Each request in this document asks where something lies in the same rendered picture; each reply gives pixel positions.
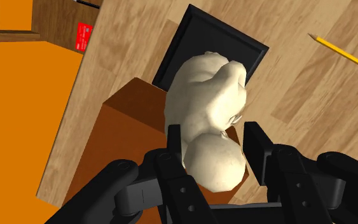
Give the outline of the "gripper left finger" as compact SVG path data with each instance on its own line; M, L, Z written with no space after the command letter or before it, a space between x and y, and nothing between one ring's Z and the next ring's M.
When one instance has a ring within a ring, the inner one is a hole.
M136 224L157 207L162 224L217 224L210 206L181 159L181 129L169 125L166 148L147 152L137 165L107 164L45 224Z

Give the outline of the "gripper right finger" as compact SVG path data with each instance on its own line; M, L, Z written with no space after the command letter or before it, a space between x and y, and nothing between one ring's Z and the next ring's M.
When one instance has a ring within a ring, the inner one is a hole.
M311 160L273 143L257 122L244 124L243 152L286 224L358 224L358 160L336 151Z

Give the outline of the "light wooden table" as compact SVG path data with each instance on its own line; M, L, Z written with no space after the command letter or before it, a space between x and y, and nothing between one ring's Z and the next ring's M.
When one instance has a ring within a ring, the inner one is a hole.
M307 157L358 160L358 0L103 0L37 197L63 203L101 104L133 77L151 81L189 4L269 47L248 82L243 119Z

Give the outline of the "brown box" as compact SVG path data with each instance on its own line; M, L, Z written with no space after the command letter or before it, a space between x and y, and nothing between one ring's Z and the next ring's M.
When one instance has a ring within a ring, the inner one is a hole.
M141 165L148 151L166 147L166 94L134 78L103 102L65 196L66 202L113 160L127 159Z

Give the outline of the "white stone figure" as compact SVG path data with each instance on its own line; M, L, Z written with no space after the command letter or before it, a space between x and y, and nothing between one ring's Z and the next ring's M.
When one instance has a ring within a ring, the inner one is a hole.
M181 128L182 166L214 193L234 189L245 173L240 145L226 131L242 117L246 75L243 64L205 52L179 68L166 95L165 126Z

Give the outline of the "yellow pencil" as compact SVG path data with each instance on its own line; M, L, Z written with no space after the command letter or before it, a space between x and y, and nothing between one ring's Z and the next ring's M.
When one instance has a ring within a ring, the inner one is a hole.
M345 57L346 59L352 61L353 63L358 65L358 58L347 53L346 51L342 50L341 48L337 47L336 45L326 41L325 39L315 35L315 34L311 34L308 33L308 35L316 42L318 42L319 44L327 47L328 49L334 51L335 53L338 53L339 55L341 55L342 57Z

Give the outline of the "black rectangular tray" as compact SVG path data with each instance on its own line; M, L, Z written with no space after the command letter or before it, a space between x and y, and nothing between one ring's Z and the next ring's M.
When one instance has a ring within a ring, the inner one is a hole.
M268 46L189 4L152 84L168 91L182 64L206 51L243 64L248 82L268 50Z

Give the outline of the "red card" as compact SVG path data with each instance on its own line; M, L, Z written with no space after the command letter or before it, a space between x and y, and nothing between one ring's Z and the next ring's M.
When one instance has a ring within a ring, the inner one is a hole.
M76 49L84 52L90 39L93 26L79 22L76 35Z

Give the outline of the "brown wooden shelf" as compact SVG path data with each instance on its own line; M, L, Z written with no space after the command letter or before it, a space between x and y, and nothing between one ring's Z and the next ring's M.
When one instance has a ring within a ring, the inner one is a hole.
M84 1L101 6L104 0ZM0 42L47 41L83 54L75 47L78 23L94 25L98 14L99 9L73 0L32 0L31 29L0 29Z

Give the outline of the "black pen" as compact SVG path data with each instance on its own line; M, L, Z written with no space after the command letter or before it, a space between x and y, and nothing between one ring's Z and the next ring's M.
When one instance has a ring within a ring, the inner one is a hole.
M76 2L76 3L79 3L79 4L83 4L83 5L92 7L92 8L100 9L100 6L99 6L99 5L96 5L96 4L93 4L93 3L89 3L89 2L86 2L86 1L84 1L84 0L73 0L73 1Z

